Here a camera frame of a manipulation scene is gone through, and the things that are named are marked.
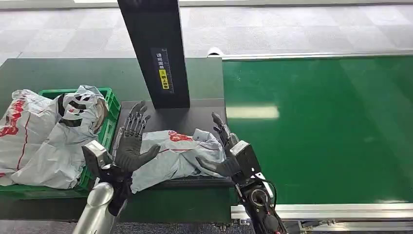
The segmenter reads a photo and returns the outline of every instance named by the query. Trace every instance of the metal rail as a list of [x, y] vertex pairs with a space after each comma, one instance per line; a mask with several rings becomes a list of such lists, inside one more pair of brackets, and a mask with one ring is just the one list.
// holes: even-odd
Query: metal rail
[[[277, 205], [283, 220], [411, 220], [413, 203]], [[248, 219], [244, 207], [231, 206], [232, 219]]]

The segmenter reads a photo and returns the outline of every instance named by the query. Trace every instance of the cable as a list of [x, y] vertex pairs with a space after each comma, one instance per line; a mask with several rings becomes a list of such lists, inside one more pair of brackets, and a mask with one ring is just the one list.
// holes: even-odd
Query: cable
[[257, 179], [257, 180], [259, 180], [259, 181], [261, 181], [261, 182], [267, 182], [268, 184], [270, 184], [270, 185], [274, 188], [274, 208], [275, 208], [275, 206], [276, 206], [276, 204], [277, 204], [277, 189], [275, 188], [274, 183], [271, 182], [271, 181], [269, 181], [269, 180], [259, 178], [259, 177], [257, 176], [257, 174], [255, 174], [254, 177], [255, 177], [255, 179]]

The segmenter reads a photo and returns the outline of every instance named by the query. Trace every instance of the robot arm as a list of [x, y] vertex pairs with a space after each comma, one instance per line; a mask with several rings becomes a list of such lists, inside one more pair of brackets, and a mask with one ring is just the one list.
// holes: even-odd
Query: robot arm
[[[154, 145], [140, 154], [142, 134], [150, 116], [144, 117], [145, 103], [135, 105], [121, 128], [116, 141], [119, 142], [116, 157], [112, 162], [106, 149], [97, 141], [83, 146], [86, 164], [93, 175], [100, 178], [89, 193], [87, 204], [73, 234], [110, 234], [114, 231], [119, 215], [131, 196], [130, 185], [133, 171], [151, 161], [159, 153], [160, 146]], [[276, 191], [274, 185], [265, 180], [252, 146], [239, 140], [222, 122], [219, 115], [212, 113], [217, 124], [227, 159], [215, 163], [197, 158], [200, 165], [222, 176], [230, 176], [241, 203], [250, 216], [256, 234], [286, 234], [280, 217], [275, 212]], [[269, 184], [274, 187], [272, 193]]]
[[73, 234], [113, 233], [121, 212], [131, 196], [132, 173], [151, 161], [160, 146], [140, 154], [142, 134], [150, 116], [144, 116], [145, 102], [135, 105], [121, 128], [119, 150], [112, 161], [105, 147], [92, 141], [82, 147], [91, 173], [100, 179], [88, 195], [87, 204]]
[[231, 177], [256, 234], [286, 234], [287, 230], [275, 212], [275, 186], [262, 175], [252, 146], [231, 133], [219, 115], [212, 113], [212, 118], [217, 124], [214, 129], [220, 135], [227, 158], [222, 163], [197, 158], [198, 162], [210, 171]]

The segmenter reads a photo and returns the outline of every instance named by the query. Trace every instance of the green plastic crate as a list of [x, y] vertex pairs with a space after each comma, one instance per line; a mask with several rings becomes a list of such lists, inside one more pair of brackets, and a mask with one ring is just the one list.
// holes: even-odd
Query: green plastic crate
[[[99, 92], [105, 97], [109, 106], [109, 113], [98, 134], [99, 142], [109, 149], [116, 129], [117, 119], [120, 113], [120, 103], [110, 88], [99, 88]], [[39, 95], [54, 99], [63, 93], [74, 93], [76, 89], [43, 90]], [[0, 186], [0, 195], [14, 199], [42, 199], [42, 198], [71, 198], [87, 197], [94, 185], [95, 177], [85, 167], [79, 178], [79, 183], [73, 189], [53, 189], [46, 186], [11, 185]]]

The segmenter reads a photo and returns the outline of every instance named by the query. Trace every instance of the gray floor tile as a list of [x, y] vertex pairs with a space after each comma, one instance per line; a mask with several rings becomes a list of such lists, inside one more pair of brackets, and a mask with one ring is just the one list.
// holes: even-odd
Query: gray floor tile
[[396, 8], [406, 19], [413, 23], [413, 5], [400, 5]]
[[270, 47], [276, 50], [309, 50], [311, 44], [302, 27], [268, 27], [265, 31]]
[[4, 30], [0, 32], [0, 53], [23, 51], [37, 30]]
[[226, 30], [228, 37], [228, 53], [236, 54], [238, 50], [268, 49], [270, 38], [266, 33], [267, 27], [229, 27]]
[[228, 27], [259, 27], [263, 25], [260, 9], [255, 7], [234, 7], [225, 14]]
[[87, 10], [58, 10], [45, 23], [45, 29], [76, 29], [86, 17]]
[[136, 58], [135, 51], [125, 50], [125, 51], [74, 51], [67, 52], [64, 51], [59, 53], [57, 58]]
[[68, 42], [65, 52], [97, 52], [109, 40], [113, 29], [77, 29]]
[[367, 17], [376, 25], [411, 24], [394, 6], [361, 6]]
[[225, 26], [226, 7], [194, 7], [189, 14], [189, 27]]
[[75, 29], [42, 29], [26, 46], [28, 52], [60, 52], [74, 36]]
[[396, 49], [377, 26], [342, 26], [340, 29], [356, 50], [390, 51]]
[[347, 37], [336, 26], [304, 27], [311, 45], [320, 52], [347, 52], [354, 48]]
[[7, 60], [7, 59], [15, 59], [17, 58], [21, 52], [8, 52], [8, 53], [0, 53], [0, 66]]
[[181, 18], [181, 26], [182, 27], [188, 27], [189, 25], [189, 18], [191, 14], [191, 8], [190, 7], [180, 7], [179, 8], [179, 17]]
[[207, 56], [207, 49], [187, 50], [185, 49], [186, 58], [205, 58]]
[[330, 7], [327, 11], [342, 26], [373, 25], [366, 13], [358, 7]]
[[88, 11], [79, 28], [115, 28], [120, 20], [119, 9], [98, 9]]
[[41, 29], [52, 16], [50, 11], [21, 11], [16, 13], [16, 18], [6, 27], [9, 30]]
[[258, 10], [263, 26], [300, 26], [289, 7], [263, 7]]
[[0, 220], [0, 234], [10, 234], [14, 229], [14, 220]]
[[31, 52], [24, 51], [19, 55], [19, 59], [53, 59], [58, 58], [62, 52]]
[[13, 234], [41, 234], [49, 233], [52, 221], [15, 221]]
[[133, 50], [131, 38], [126, 28], [113, 30], [105, 50]]
[[7, 28], [19, 14], [12, 11], [0, 11], [0, 31]]
[[337, 22], [328, 13], [328, 7], [293, 7], [289, 13], [294, 15], [302, 26], [336, 26]]
[[187, 50], [208, 50], [217, 46], [225, 50], [228, 47], [226, 27], [184, 28], [183, 41]]
[[413, 26], [380, 26], [380, 30], [398, 49], [413, 49]]

